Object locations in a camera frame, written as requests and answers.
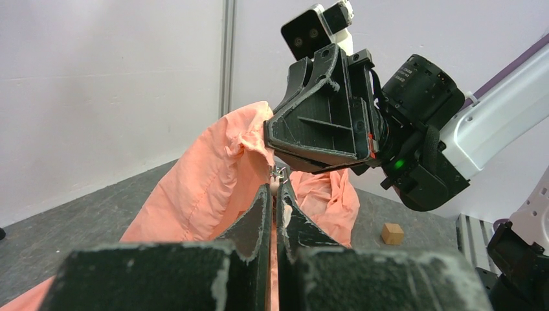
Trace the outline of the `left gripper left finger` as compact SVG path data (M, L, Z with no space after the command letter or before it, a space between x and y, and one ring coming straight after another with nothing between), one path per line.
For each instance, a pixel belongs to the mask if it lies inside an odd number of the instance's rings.
M212 241L118 243L73 251L42 310L267 310L271 192Z

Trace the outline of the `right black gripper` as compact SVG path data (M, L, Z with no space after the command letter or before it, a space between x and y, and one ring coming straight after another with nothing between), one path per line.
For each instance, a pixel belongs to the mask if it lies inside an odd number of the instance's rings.
M442 154L442 128L465 101L435 63L412 54L381 84L370 52L336 43L290 65L286 93L265 122L267 146L293 170L381 168L413 211L433 211L469 186Z

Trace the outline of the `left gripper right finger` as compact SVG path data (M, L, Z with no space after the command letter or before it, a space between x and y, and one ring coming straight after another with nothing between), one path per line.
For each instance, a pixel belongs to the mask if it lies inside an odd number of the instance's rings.
M485 286L453 249L351 249L298 206L290 183L276 208L281 310L491 310Z

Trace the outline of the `salmon pink thin jacket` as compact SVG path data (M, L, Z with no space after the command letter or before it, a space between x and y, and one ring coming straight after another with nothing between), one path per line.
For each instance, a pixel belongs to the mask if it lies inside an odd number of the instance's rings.
M266 102L237 109L209 126L158 182L123 242L184 242L219 236L269 181L273 151L263 124ZM293 172L299 208L332 239L350 246L359 199L346 169L313 175Z

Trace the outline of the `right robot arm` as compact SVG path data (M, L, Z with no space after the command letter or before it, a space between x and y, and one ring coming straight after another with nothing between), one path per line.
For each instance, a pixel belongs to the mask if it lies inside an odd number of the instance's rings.
M465 96L414 54L381 84L368 50L292 44L287 90L265 122L265 143L293 170L379 167L406 207L435 210L512 141L548 117L548 47L487 91ZM449 249L343 247L281 186L277 211L281 310L547 310L548 176L486 247L499 269Z

